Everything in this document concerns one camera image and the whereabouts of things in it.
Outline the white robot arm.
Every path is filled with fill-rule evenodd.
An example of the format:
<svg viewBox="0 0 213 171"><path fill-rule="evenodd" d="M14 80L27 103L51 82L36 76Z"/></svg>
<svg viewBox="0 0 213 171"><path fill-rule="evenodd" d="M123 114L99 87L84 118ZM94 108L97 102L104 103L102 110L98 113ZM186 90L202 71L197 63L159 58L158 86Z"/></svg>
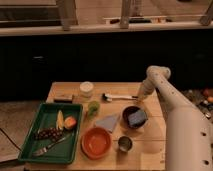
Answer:
<svg viewBox="0 0 213 171"><path fill-rule="evenodd" d="M169 81L171 70L149 66L138 90L140 101L158 89L171 112L166 120L165 170L213 171L213 124Z"/></svg>

